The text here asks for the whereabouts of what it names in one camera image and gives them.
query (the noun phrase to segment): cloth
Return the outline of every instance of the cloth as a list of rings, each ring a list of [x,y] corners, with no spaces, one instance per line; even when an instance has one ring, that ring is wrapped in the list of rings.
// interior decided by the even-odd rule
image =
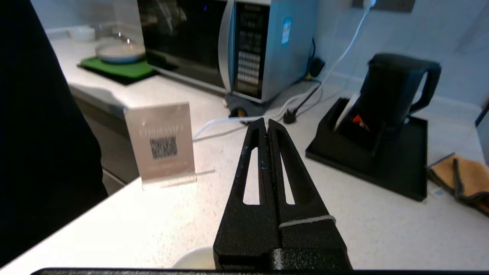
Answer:
[[[431,165],[428,177],[460,203],[489,217],[489,167],[486,164],[452,153]]]
[[[30,1],[2,1],[0,25],[1,267],[107,192],[98,142]]]

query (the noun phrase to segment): power cord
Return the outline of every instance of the power cord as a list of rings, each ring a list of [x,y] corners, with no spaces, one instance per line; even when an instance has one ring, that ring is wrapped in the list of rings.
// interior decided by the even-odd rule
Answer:
[[[331,76],[331,73],[333,72],[334,68],[336,67],[336,65],[338,65],[338,63],[346,56],[346,54],[350,51],[350,48],[352,47],[353,45],[353,42],[355,42],[355,39],[358,35],[358,32],[360,31],[360,27],[362,26],[363,24],[363,21],[365,20],[365,17],[367,16],[368,12],[370,11],[370,8],[372,6],[375,5],[375,2],[376,0],[364,0],[363,2],[363,7],[365,9],[365,12],[363,13],[363,16],[362,16],[362,19],[360,20],[360,23],[358,24],[358,27],[356,28],[356,31],[355,31],[355,34],[353,35],[353,38],[352,40],[350,41],[350,44],[348,45],[348,47],[346,48],[346,50],[343,52],[343,54],[336,60],[336,62],[331,66],[331,69],[330,71],[328,72],[328,74],[326,75],[326,77],[323,79],[323,81],[320,81],[320,85],[314,89],[313,91],[311,91],[308,96],[306,97],[306,99],[304,99],[296,108],[294,108],[292,111],[287,109],[287,111],[285,112],[284,114],[284,123],[286,124],[291,124],[291,123],[294,123],[296,120],[297,120],[297,112],[299,111],[299,109],[311,98],[311,96],[316,93],[316,91],[318,90],[321,90],[321,95],[319,98],[322,97],[323,95],[323,91],[322,91],[322,88],[323,88],[323,85],[324,83],[326,83],[326,80],[328,80],[328,78]],[[335,97],[336,95],[340,94],[341,91],[338,91],[337,93],[333,94],[332,96],[329,97],[330,98],[333,98]],[[302,93],[302,94],[299,94],[297,95],[296,97],[293,97],[291,99],[294,99],[296,100],[297,98],[300,98],[302,96],[306,95],[306,93]]]
[[[312,59],[314,59],[314,57],[316,57],[316,41],[314,41],[314,38],[313,38],[312,39],[312,55],[309,58],[309,61],[311,61]]]
[[[198,130],[192,137],[193,141],[196,141],[197,138],[208,128],[215,124],[224,124],[224,123],[235,123],[235,122],[253,122],[257,119],[260,118],[272,118],[272,119],[280,119],[282,117],[284,109],[287,107],[288,103],[292,102],[293,100],[297,99],[297,96],[290,98],[280,109],[279,112],[273,113],[273,114],[265,114],[264,116],[251,116],[251,117],[225,117],[225,118],[217,118],[208,121],[207,123],[204,124],[204,126]]]

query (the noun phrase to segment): green tray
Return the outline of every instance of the green tray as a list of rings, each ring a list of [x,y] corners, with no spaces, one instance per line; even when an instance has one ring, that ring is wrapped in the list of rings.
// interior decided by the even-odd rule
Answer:
[[[140,78],[153,72],[153,69],[148,66],[146,60],[131,64],[110,64],[103,62],[98,57],[89,57],[83,59],[80,62],[80,65],[89,69],[95,69],[128,78]]]

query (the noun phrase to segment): white cable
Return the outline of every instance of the white cable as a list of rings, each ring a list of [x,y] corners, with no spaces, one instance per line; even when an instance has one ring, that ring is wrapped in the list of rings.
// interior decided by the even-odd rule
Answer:
[[[226,118],[217,118],[208,121],[204,126],[195,133],[195,135],[192,137],[192,140],[196,140],[197,137],[199,137],[202,132],[204,132],[207,128],[211,127],[214,124],[221,124],[221,123],[234,123],[234,122],[252,122],[257,119],[262,118],[262,116],[251,116],[251,117],[226,117]]]
[[[323,81],[321,81],[321,84],[319,85],[319,87],[317,87],[318,90],[322,89],[323,88],[323,85],[324,83],[326,83],[326,80],[328,80],[329,76],[331,75],[331,73],[333,72],[334,70],[334,67],[336,67],[336,65],[338,65],[338,63],[345,57],[345,55],[348,53],[348,51],[350,50],[350,48],[352,47],[353,45],[353,42],[355,41],[356,39],[356,36],[358,35],[358,32],[360,31],[360,27],[362,26],[363,24],[363,21],[365,20],[365,17],[367,16],[368,12],[370,11],[370,7],[368,7],[366,10],[365,10],[365,13],[363,14],[363,17],[362,19],[360,20],[360,23],[358,24],[358,27],[356,28],[356,31],[355,31],[355,35],[353,36],[352,38],[352,41],[350,42],[350,44],[348,45],[348,47],[346,48],[345,52],[343,52],[343,54],[338,58],[338,60],[336,60],[336,62],[333,64],[333,66],[331,66],[331,69],[330,71],[328,72],[328,74],[326,75],[326,77],[324,78]],[[260,119],[260,118],[263,118],[263,117],[266,117],[266,116],[271,116],[271,117],[274,117],[274,116],[278,116],[278,115],[281,115],[282,112],[285,110],[285,108],[294,100],[296,99],[299,99],[301,97],[304,97],[306,95],[308,95],[310,92],[305,92],[305,93],[301,93],[301,94],[298,94],[298,95],[295,95],[291,98],[289,98],[284,104],[283,106],[280,108],[279,112],[278,113],[275,113],[275,114],[270,114],[270,115],[264,115],[264,116],[253,116],[253,117],[228,117],[228,118],[218,118],[218,119],[213,119],[213,120],[210,120],[208,121],[200,130],[197,131],[197,133],[195,133],[195,135],[192,137],[192,140],[196,140],[198,136],[200,136],[200,134],[202,134],[202,132],[204,132],[207,128],[211,127],[212,125],[214,124],[221,124],[221,123],[234,123],[234,122],[252,122],[252,121],[255,121],[257,119]],[[336,94],[338,94],[340,92],[337,92],[335,93],[334,95],[330,96],[328,99],[334,97]],[[320,91],[320,96],[319,98],[322,98],[322,95],[323,95],[323,92],[322,90]]]
[[[321,97],[323,96],[323,90],[322,90],[323,85],[324,85],[324,83],[326,83],[326,80],[328,80],[328,78],[331,76],[331,74],[332,74],[332,72],[333,72],[333,70],[334,70],[334,67],[336,67],[336,65],[338,65],[338,63],[339,63],[339,62],[340,62],[340,61],[341,61],[341,60],[342,60],[342,59],[343,59],[343,58],[346,56],[346,54],[348,53],[348,51],[350,51],[350,48],[352,47],[353,42],[355,42],[355,39],[356,39],[356,37],[357,37],[357,35],[358,35],[358,32],[360,31],[360,27],[362,27],[363,21],[365,20],[365,17],[367,16],[367,13],[368,13],[369,11],[370,11],[370,7],[367,7],[367,8],[365,9],[365,12],[363,13],[363,16],[362,16],[362,19],[360,20],[360,23],[358,24],[358,27],[356,28],[355,35],[353,36],[353,38],[352,38],[352,40],[351,40],[350,44],[348,45],[348,47],[346,48],[346,50],[343,52],[343,54],[342,54],[342,55],[341,55],[341,56],[340,56],[340,57],[339,57],[339,58],[336,60],[336,62],[335,62],[335,63],[334,63],[332,66],[331,66],[330,71],[328,72],[328,74],[326,75],[326,77],[325,77],[325,78],[324,78],[324,79],[321,81],[321,85],[319,85],[319,87],[317,87],[317,90],[320,92],[320,96],[319,96],[319,98],[321,98]],[[337,93],[333,94],[332,96],[328,97],[328,99],[335,97],[335,96],[336,96],[337,94],[339,94],[340,92],[341,92],[341,91],[339,91],[339,92],[337,92]],[[285,110],[285,108],[287,107],[287,105],[288,105],[290,102],[292,102],[292,101],[294,101],[294,100],[296,100],[296,99],[298,99],[298,98],[304,97],[304,96],[306,96],[306,95],[308,95],[308,94],[309,94],[309,92],[305,92],[305,93],[301,93],[301,94],[298,94],[298,95],[296,95],[296,96],[291,97],[291,98],[290,98],[289,100],[287,100],[287,101],[285,102],[285,104],[282,106],[282,108],[280,109],[280,113],[281,113],[281,112],[283,112],[283,111]]]
[[[365,17],[367,16],[369,11],[370,11],[370,8],[366,9],[365,12],[363,13],[362,19],[360,20],[360,23],[358,24],[358,27],[356,28],[355,35],[353,36],[352,41],[350,42],[350,44],[346,48],[345,52],[343,52],[343,54],[338,58],[338,60],[336,60],[336,62],[333,64],[333,66],[331,66],[330,71],[328,72],[328,74],[326,75],[324,80],[321,81],[321,85],[319,85],[319,87],[317,88],[318,90],[323,87],[324,83],[326,83],[326,80],[328,80],[328,78],[332,74],[334,67],[336,67],[336,65],[338,65],[338,63],[343,59],[343,57],[345,57],[345,55],[348,53],[348,51],[350,51],[350,48],[352,47],[353,42],[355,42],[356,36],[358,35],[358,32],[360,31],[360,27],[362,27],[363,21],[365,20]]]

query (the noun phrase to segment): wall socket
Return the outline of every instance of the wall socket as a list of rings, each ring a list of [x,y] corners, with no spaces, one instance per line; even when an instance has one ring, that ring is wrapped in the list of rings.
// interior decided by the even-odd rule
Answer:
[[[416,0],[377,0],[373,10],[411,13]],[[353,0],[352,7],[363,8],[363,0]]]

